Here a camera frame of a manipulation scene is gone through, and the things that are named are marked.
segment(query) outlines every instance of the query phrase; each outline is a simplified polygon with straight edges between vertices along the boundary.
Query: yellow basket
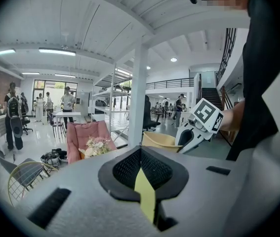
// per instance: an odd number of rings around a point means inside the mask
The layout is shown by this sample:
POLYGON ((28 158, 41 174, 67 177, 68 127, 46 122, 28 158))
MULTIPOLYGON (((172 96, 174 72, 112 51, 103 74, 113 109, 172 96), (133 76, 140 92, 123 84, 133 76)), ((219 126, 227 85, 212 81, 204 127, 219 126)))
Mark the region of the yellow basket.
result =
POLYGON ((144 132, 142 146, 163 148, 175 153, 181 148, 181 146, 175 146, 175 137, 154 132, 144 132))

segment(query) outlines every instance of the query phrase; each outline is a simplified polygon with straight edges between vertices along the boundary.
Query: black pants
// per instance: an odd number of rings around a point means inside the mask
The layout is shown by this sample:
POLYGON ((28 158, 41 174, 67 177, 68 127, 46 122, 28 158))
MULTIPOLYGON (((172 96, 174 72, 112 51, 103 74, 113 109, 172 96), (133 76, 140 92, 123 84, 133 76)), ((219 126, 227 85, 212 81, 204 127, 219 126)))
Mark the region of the black pants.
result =
MULTIPOLYGON (((64 113, 71 113, 72 110, 64 110, 63 109, 63 112, 64 113)), ((63 117, 63 119, 64 119, 64 123, 65 123, 65 128, 67 129, 67 117, 63 117)), ((73 117, 69 117, 69 119, 70 119, 71 123, 74 123, 73 117)))
POLYGON ((49 122, 49 116, 47 115, 48 112, 51 112, 51 114, 53 113, 53 109, 46 109, 45 113, 46 113, 46 120, 49 122))
MULTIPOLYGON (((12 130, 11 130, 9 117, 5 118, 5 125, 6 125, 6 139, 7 139, 7 143, 8 143, 8 149, 12 150, 13 149, 13 139, 12 139, 12 130)), ((15 144, 16 144, 16 148, 18 150, 23 148, 23 142, 22 142, 21 138, 15 137, 15 144)))

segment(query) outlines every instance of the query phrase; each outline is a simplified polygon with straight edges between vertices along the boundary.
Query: staircase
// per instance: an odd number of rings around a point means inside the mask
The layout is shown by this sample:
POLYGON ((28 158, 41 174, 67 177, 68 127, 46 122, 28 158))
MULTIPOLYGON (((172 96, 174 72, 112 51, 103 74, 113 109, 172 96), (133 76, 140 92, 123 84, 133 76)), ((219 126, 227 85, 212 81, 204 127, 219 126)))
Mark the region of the staircase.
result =
POLYGON ((221 98, 216 88, 202 88, 202 98, 208 100, 221 111, 223 110, 221 98))

